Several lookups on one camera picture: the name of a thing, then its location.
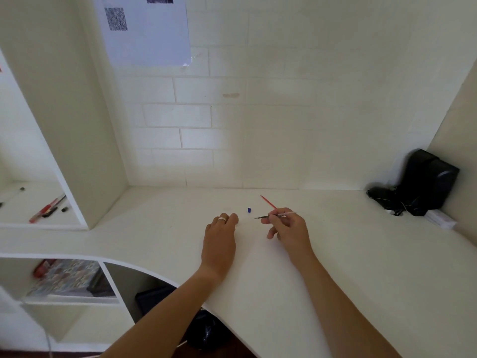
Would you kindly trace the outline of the white under-desk shelf unit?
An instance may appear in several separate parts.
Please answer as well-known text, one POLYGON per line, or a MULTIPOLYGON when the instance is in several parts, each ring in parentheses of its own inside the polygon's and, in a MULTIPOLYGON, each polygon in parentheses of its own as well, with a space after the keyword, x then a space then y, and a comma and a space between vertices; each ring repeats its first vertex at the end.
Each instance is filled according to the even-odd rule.
POLYGON ((141 319, 134 297, 164 278, 104 258, 0 253, 0 350, 104 352, 141 319), (104 273, 93 296, 27 296, 43 259, 97 261, 104 273))

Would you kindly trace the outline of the red pen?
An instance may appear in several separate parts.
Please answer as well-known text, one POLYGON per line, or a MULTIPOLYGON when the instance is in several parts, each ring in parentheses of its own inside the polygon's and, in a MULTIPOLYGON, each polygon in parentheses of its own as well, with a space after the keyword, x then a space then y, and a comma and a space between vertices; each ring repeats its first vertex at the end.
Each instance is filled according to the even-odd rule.
POLYGON ((59 206, 65 199, 67 198, 66 194, 62 194, 55 200, 53 200, 50 204, 44 206, 40 211, 38 211, 35 215, 33 215, 29 219, 30 224, 37 223, 40 219, 42 219, 42 214, 44 214, 47 210, 51 209, 54 206, 59 206))

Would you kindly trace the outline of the small white box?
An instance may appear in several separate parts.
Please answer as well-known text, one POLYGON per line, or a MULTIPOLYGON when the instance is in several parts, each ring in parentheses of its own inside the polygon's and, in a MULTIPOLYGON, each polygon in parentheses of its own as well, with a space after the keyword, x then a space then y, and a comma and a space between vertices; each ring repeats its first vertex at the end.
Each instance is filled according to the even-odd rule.
POLYGON ((441 210, 428 210, 424 215, 424 218, 429 222, 438 225, 440 228, 447 230, 453 229, 457 224, 457 221, 446 215, 441 210))

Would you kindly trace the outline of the white paper sheet with codes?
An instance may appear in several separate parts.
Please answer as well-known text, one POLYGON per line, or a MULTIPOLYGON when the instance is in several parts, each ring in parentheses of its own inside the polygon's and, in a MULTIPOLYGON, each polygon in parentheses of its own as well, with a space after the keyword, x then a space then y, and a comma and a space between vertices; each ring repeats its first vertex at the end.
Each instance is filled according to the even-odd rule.
POLYGON ((191 63, 185 0, 93 0, 93 5, 112 65, 191 63))

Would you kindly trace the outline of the thin clear pen refill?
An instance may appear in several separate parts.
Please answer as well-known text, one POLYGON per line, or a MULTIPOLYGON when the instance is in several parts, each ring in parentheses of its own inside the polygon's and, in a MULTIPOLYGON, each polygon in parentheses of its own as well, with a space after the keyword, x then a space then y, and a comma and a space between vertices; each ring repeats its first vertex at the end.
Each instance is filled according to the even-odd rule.
POLYGON ((289 216, 289 215, 293 215, 293 214, 296 214, 296 212, 288 211, 288 212, 283 212, 283 213, 278 213, 278 214, 269 214, 269 215, 265 215, 265 216, 260 216, 260 217, 254 218, 254 219, 255 220, 261 220, 261 219, 267 219, 270 216, 284 217, 284 216, 289 216))

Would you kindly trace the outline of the black speaker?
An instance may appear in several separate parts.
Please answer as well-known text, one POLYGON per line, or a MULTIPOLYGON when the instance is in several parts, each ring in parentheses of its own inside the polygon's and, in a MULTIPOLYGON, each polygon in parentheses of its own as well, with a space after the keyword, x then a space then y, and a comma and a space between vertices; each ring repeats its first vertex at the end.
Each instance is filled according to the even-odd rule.
POLYGON ((429 210, 439 210, 459 173, 459 168, 426 150, 417 149, 406 160, 396 187, 397 198, 413 216, 420 217, 429 210))

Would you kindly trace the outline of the person's left hand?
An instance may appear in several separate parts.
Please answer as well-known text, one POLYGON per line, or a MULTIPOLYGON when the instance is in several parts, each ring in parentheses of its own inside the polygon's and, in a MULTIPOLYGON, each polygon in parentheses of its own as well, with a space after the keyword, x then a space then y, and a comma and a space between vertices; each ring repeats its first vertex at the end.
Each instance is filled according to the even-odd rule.
POLYGON ((211 228, 207 225, 201 253, 201 268, 223 280, 234 262, 235 229, 211 228))

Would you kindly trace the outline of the black round stool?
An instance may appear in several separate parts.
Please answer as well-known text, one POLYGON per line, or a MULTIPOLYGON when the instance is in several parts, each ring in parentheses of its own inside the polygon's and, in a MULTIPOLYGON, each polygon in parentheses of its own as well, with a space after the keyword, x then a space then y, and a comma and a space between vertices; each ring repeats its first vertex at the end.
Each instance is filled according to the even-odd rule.
POLYGON ((199 310, 189 324, 184 338, 198 350, 212 351, 222 347, 232 337, 232 332, 213 314, 199 310))

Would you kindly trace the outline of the person's right forearm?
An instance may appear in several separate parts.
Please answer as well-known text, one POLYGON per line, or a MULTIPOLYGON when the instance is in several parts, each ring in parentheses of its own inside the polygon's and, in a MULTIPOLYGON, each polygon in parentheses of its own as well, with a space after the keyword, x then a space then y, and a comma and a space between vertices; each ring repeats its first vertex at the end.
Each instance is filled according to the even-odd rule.
POLYGON ((335 283, 313 252, 293 259, 333 358, 401 358, 335 283))

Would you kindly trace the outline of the black cabled device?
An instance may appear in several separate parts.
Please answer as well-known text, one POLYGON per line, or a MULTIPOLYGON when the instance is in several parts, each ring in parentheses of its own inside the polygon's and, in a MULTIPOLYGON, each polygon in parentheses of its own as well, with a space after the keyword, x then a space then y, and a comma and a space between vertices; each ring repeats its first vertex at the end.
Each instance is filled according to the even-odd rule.
POLYGON ((373 186, 366 191, 366 195, 377 202, 388 214, 396 217, 403 215, 405 208, 395 190, 373 186))

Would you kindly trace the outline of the person's right hand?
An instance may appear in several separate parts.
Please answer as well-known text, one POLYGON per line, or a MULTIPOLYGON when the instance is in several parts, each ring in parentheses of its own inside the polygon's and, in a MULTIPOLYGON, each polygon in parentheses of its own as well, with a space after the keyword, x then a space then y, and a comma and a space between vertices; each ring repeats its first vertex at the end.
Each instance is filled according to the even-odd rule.
MULTIPOLYGON (((289 208, 278 208, 269 214, 293 211, 289 208)), ((291 263, 302 272, 316 260, 305 219, 293 214, 284 217, 270 216, 261 219, 262 224, 271 224, 279 231, 279 240, 289 255, 291 263)))

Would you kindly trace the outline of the white upright shelf unit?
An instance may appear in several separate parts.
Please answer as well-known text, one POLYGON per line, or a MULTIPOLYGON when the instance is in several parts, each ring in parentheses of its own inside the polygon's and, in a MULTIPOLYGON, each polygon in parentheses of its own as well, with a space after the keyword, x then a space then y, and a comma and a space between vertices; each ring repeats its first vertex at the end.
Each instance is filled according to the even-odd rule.
POLYGON ((92 229, 128 181, 77 0, 0 0, 0 50, 78 228, 92 229))

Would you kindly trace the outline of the black bag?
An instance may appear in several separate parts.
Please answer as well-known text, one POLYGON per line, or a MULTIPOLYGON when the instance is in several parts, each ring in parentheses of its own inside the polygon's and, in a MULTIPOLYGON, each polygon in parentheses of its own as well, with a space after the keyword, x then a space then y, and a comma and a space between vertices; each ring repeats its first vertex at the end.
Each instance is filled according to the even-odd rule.
POLYGON ((176 287, 168 285, 137 293, 134 297, 134 300, 141 313, 141 318, 143 318, 156 305, 166 299, 175 290, 176 287))

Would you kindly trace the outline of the red packet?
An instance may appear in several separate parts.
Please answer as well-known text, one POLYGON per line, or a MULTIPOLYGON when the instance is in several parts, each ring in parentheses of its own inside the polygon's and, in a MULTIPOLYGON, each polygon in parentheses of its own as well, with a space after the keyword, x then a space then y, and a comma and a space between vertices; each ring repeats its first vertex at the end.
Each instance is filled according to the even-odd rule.
POLYGON ((43 259, 33 270, 33 277, 41 279, 51 269, 56 259, 43 259))

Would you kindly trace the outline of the person's left forearm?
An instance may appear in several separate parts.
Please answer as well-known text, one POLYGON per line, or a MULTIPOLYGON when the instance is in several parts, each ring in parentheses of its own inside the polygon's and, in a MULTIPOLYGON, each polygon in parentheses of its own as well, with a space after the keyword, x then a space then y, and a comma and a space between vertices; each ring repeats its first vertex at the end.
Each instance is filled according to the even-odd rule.
POLYGON ((202 305, 231 263, 203 261, 179 288, 124 333, 99 358, 171 358, 202 305))

